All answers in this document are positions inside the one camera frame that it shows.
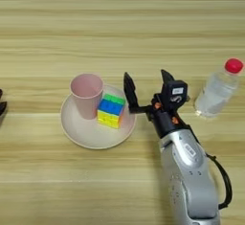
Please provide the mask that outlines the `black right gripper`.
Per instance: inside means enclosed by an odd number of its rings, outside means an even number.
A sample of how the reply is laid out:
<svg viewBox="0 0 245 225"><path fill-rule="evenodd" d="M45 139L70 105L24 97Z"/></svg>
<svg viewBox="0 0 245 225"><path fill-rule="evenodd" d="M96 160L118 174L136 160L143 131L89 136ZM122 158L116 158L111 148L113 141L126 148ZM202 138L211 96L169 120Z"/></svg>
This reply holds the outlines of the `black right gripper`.
<svg viewBox="0 0 245 225"><path fill-rule="evenodd" d="M164 83L174 81L174 77L168 71L162 69L161 74ZM148 120L153 123L160 139L169 133L181 129L189 129L189 125L178 114L178 109L185 103L181 96L177 96L172 100L170 97L157 93L153 96L151 104L139 107L134 81L127 72L123 76L123 90L129 111L136 113L138 110L139 113L146 113Z"/></svg>

